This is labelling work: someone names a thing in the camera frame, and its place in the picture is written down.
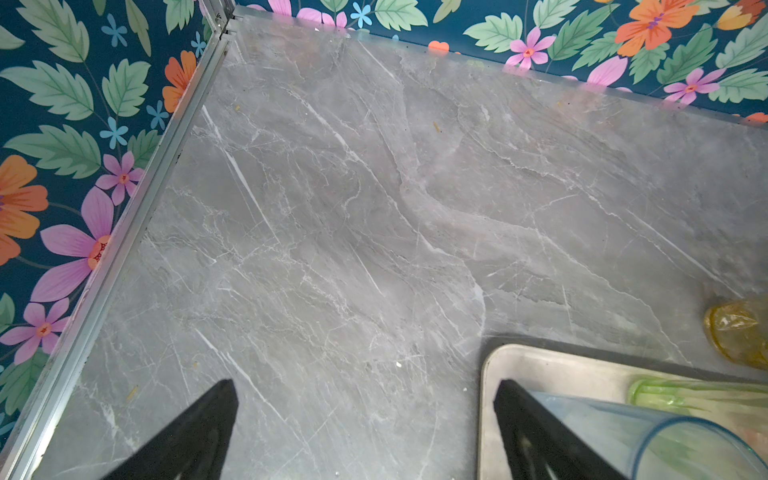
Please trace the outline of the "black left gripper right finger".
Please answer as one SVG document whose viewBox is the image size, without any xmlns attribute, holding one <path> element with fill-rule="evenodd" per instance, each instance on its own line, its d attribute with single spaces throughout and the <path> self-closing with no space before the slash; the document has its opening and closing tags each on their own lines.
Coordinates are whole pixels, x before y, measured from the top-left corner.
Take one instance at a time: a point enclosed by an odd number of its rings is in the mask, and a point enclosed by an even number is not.
<svg viewBox="0 0 768 480">
<path fill-rule="evenodd" d="M 514 380 L 500 382 L 493 401 L 514 479 L 623 479 Z"/>
</svg>

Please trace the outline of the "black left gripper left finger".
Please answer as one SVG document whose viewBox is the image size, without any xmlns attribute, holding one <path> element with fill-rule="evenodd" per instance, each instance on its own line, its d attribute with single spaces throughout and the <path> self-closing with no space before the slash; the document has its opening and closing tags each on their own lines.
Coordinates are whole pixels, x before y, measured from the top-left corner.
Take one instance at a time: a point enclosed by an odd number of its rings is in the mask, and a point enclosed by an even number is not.
<svg viewBox="0 0 768 480">
<path fill-rule="evenodd" d="M 105 477 L 219 479 L 238 406 L 234 382 L 217 382 Z"/>
</svg>

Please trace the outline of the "blue translucent tall cup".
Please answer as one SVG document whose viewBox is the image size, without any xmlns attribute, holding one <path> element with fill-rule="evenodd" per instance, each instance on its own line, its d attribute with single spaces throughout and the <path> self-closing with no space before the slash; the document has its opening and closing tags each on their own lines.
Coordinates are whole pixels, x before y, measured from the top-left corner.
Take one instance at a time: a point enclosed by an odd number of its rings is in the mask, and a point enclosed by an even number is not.
<svg viewBox="0 0 768 480">
<path fill-rule="evenodd" d="M 629 479 L 765 479 L 743 440 L 708 420 L 583 397 L 532 394 Z"/>
</svg>

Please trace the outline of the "beige rectangular tray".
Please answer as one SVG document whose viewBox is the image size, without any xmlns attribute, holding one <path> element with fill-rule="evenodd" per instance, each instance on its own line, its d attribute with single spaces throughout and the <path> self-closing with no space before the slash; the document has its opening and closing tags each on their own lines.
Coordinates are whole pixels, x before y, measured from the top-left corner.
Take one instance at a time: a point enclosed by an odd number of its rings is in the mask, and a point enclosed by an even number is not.
<svg viewBox="0 0 768 480">
<path fill-rule="evenodd" d="M 493 407 L 501 381 L 514 380 L 531 395 L 542 392 L 631 405 L 627 400 L 629 387 L 644 378 L 766 386 L 747 378 L 590 349 L 567 353 L 524 344 L 507 344 L 495 349 L 482 368 L 478 477 L 513 479 Z M 767 443 L 745 443 L 767 465 Z"/>
</svg>

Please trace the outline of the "green translucent tall cup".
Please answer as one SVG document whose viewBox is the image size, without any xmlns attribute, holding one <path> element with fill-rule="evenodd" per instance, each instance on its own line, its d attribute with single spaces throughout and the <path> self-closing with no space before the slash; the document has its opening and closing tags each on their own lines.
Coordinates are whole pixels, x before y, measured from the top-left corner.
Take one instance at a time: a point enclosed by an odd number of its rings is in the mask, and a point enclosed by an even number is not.
<svg viewBox="0 0 768 480">
<path fill-rule="evenodd" d="M 767 387 L 749 383 L 644 378 L 628 390 L 628 403 L 705 419 L 747 443 L 767 443 Z"/>
</svg>

